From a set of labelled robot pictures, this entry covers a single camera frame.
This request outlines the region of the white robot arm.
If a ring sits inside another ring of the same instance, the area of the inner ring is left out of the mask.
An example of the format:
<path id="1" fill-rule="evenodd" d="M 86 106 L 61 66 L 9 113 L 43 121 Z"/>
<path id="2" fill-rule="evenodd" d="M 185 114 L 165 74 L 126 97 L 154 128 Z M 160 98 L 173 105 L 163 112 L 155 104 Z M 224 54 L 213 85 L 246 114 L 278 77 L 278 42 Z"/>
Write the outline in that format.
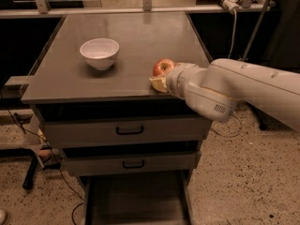
<path id="1" fill-rule="evenodd" d="M 243 100 L 286 126 L 300 130 L 300 74 L 217 59 L 207 68 L 180 63 L 150 79 L 159 92 L 183 99 L 199 115 L 226 122 Z"/>

